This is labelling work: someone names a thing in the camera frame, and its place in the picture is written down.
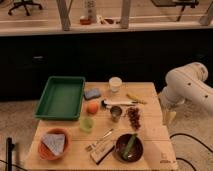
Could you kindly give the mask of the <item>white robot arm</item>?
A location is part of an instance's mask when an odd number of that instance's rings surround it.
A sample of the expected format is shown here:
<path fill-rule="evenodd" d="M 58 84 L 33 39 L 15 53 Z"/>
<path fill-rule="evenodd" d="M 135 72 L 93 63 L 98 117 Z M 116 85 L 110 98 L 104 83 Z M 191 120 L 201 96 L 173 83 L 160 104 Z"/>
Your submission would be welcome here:
<path fill-rule="evenodd" d="M 200 62 L 174 68 L 166 74 L 166 86 L 158 94 L 164 125 L 172 122 L 176 116 L 174 108 L 185 100 L 190 100 L 213 114 L 213 88 L 205 84 L 207 78 L 208 70 Z"/>

